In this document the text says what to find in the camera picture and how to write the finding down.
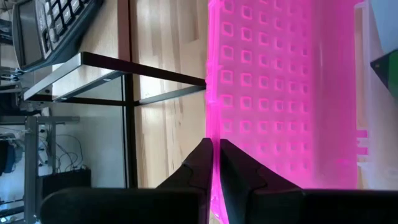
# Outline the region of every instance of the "desk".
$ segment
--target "desk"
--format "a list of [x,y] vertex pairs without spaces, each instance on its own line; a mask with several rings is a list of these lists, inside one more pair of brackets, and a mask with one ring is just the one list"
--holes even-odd
[[[132,29],[132,26],[129,25],[130,20],[128,19],[130,1],[116,2],[108,0],[105,1],[105,3],[103,10],[99,12],[97,16],[99,21],[96,20],[94,22],[88,33],[85,35],[83,45],[81,46],[82,50],[92,50],[92,52],[80,52],[60,67],[57,67],[57,69],[55,69],[50,75],[38,82],[31,89],[27,90],[24,93],[24,99],[26,101],[56,101],[65,103],[122,106],[124,112],[122,119],[125,126],[123,135],[126,150],[126,163],[124,166],[127,169],[125,172],[127,183],[126,187],[137,187],[138,177],[134,107],[196,93],[198,91],[205,90],[206,83],[203,78],[182,75],[178,72],[170,72],[168,70],[141,65],[127,60],[132,58],[130,57],[131,45],[129,35],[131,33],[130,30]],[[105,32],[103,27],[99,27],[102,24],[101,21],[103,21],[103,24],[106,27],[112,27],[112,29],[118,26],[117,32],[115,32],[117,37],[113,37],[109,33]],[[181,88],[170,90],[169,92],[162,91],[161,94],[152,95],[143,100],[140,97],[138,100],[134,101],[133,74],[178,82],[180,83],[179,85]],[[124,78],[124,86],[121,94],[122,100],[75,97],[80,93],[84,93],[119,77]],[[53,85],[52,96],[38,94],[50,85]]]

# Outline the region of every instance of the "calculator button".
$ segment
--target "calculator button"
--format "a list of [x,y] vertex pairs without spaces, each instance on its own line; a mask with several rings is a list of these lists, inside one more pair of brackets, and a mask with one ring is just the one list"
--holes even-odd
[[60,7],[58,4],[54,5],[54,8],[52,9],[52,15],[54,19],[57,19],[58,15],[60,14]]
[[58,41],[58,34],[54,28],[50,29],[49,36],[50,36],[51,42],[56,43]]
[[72,11],[73,11],[73,13],[75,15],[78,14],[81,11],[81,9],[82,9],[82,6],[80,4],[80,0],[72,0],[70,2],[70,5],[71,5]]
[[48,15],[47,16],[47,26],[48,27],[53,27],[53,25],[54,25],[54,20],[52,19],[51,15]]
[[43,38],[44,52],[47,53],[49,51],[49,47],[47,45],[49,41],[49,33],[47,32],[47,29],[43,30],[42,38]]
[[68,0],[60,0],[61,9],[63,9],[67,5]]
[[50,5],[50,3],[49,2],[46,2],[45,4],[44,4],[44,11],[45,11],[45,13],[46,14],[50,14],[51,13],[51,5]]
[[65,32],[65,29],[66,29],[66,28],[64,28],[64,26],[63,26],[63,24],[62,24],[61,18],[58,18],[58,19],[55,21],[55,30],[57,31],[57,34],[58,34],[58,35],[62,35],[62,34]]
[[72,14],[70,12],[69,7],[66,7],[65,10],[63,10],[62,16],[63,16],[64,23],[66,25],[69,25],[69,23],[71,23],[71,21],[72,21]]

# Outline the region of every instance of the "wooden surface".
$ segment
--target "wooden surface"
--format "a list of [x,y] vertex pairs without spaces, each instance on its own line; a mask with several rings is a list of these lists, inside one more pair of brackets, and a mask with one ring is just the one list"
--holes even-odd
[[[205,78],[207,1],[136,0],[131,11],[136,12],[134,61]],[[137,76],[134,95],[146,98],[183,87]],[[136,131],[139,185],[156,187],[205,137],[204,92],[136,108]],[[217,223],[213,216],[210,223]]]
[[[86,51],[112,58],[119,58],[120,55],[125,56],[125,54],[119,52],[118,13],[120,9],[118,10],[118,4],[123,4],[126,1],[128,0],[104,1],[93,23],[84,35],[80,52]],[[95,67],[85,67],[71,72],[53,84],[53,96],[62,96],[69,93],[109,72],[110,70]]]

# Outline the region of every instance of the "metal bar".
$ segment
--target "metal bar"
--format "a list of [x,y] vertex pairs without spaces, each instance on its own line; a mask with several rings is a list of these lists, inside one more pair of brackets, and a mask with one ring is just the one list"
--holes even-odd
[[[0,116],[0,125],[24,125],[26,122],[26,116]],[[78,116],[39,116],[37,122],[39,124],[50,124],[55,122],[57,124],[63,124],[66,122],[79,122]]]
[[191,85],[206,86],[206,81],[202,78],[182,75],[177,72],[170,72],[167,70],[154,68],[147,65],[141,65],[139,63],[127,62],[116,58],[106,57],[103,55],[93,54],[89,52],[82,52],[81,59],[82,59],[82,64],[84,65],[116,70],[124,72],[125,74],[128,75],[138,74],[138,75],[161,78],[163,80],[170,80],[170,81],[186,83]]
[[[28,101],[39,101],[39,102],[54,102],[50,95],[34,95],[29,98]],[[94,98],[80,98],[72,97],[67,100],[62,100],[62,103],[78,103],[85,105],[104,105],[104,106],[125,106],[126,102],[119,100],[102,100]]]
[[51,166],[52,174],[57,173],[57,127],[56,123],[51,123],[51,132],[50,132],[50,150],[47,152],[49,154],[48,165]]
[[0,202],[0,205],[5,205],[8,203],[15,203],[15,202],[23,202],[24,199],[17,199],[17,200],[12,200],[12,201],[7,201],[7,202]]
[[25,133],[25,209],[24,218],[26,223],[36,222],[36,179],[38,176],[37,158],[39,152],[39,126],[37,117],[26,117]]
[[64,94],[62,96],[57,96],[56,98],[54,98],[53,100],[58,102],[58,101],[64,101],[66,99],[69,99],[71,97],[77,96],[80,93],[84,93],[90,89],[94,89],[97,86],[100,86],[106,82],[109,82],[111,80],[114,80],[116,78],[119,78],[121,76],[123,76],[124,73],[123,72],[119,72],[119,71],[113,71],[110,72],[107,75],[102,76],[101,78],[98,78],[96,80],[93,80],[92,82],[87,83],[86,85],[83,85],[79,88],[77,88],[76,90],[70,91],[67,94]]
[[24,93],[24,100],[29,100],[30,97],[34,96],[36,93],[44,90],[49,85],[55,83],[65,75],[74,71],[81,65],[81,54],[76,54],[70,60],[65,62],[61,67],[57,68],[50,75],[46,76],[44,79],[39,81],[36,85],[32,86],[29,90]]
[[0,210],[0,218],[4,218],[4,217],[8,217],[11,215],[16,215],[19,213],[24,212],[24,207],[20,206],[20,207],[16,207],[16,208],[9,208],[9,209],[5,209],[5,210]]
[[131,75],[124,76],[124,91],[126,102],[130,102],[124,108],[126,117],[126,153],[124,160],[126,161],[126,177],[127,188],[138,188],[137,173],[137,148],[136,148],[136,121],[134,111],[134,83]]
[[172,98],[189,95],[189,94],[196,93],[196,92],[203,91],[203,90],[206,90],[206,87],[191,86],[191,87],[187,87],[187,88],[184,88],[181,90],[175,90],[175,91],[171,91],[168,93],[159,94],[157,96],[148,97],[143,100],[137,100],[134,102],[134,106],[142,106],[142,105],[147,105],[149,103],[156,103],[156,102],[163,101],[163,100],[169,100]]

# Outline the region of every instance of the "black cable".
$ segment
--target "black cable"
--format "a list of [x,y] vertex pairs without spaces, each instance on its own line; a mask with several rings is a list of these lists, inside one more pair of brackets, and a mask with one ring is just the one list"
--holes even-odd
[[70,134],[58,134],[57,136],[68,136],[68,137],[70,137],[70,138],[75,139],[75,140],[78,142],[79,148],[80,148],[81,161],[80,161],[76,166],[79,166],[80,164],[82,164],[82,163],[83,163],[83,149],[82,149],[82,147],[81,147],[81,142],[80,142],[80,140],[79,140],[78,138],[76,138],[75,136],[70,135]]
[[[77,154],[76,153],[74,153],[74,152],[67,152],[61,145],[59,145],[58,143],[56,143],[56,145],[61,149],[61,151],[64,153],[64,155],[66,154],[66,155],[68,155],[68,157],[69,157],[69,159],[70,159],[70,167],[71,167],[71,171],[72,171],[72,168],[74,167],[74,163],[77,161],[77,159],[78,159],[78,156],[77,156]],[[73,161],[72,160],[72,158],[70,157],[70,154],[74,154],[74,155],[76,155],[76,160],[75,161]]]
[[73,166],[73,164],[77,161],[78,159],[78,155],[74,152],[68,152],[68,153],[64,153],[60,156],[60,160],[63,156],[67,155],[68,157],[70,157],[71,155],[76,156],[76,159],[74,161],[72,161],[68,166],[66,166],[64,172],[66,172],[68,170],[68,168],[70,167],[69,171],[72,171],[74,169],[75,166]]

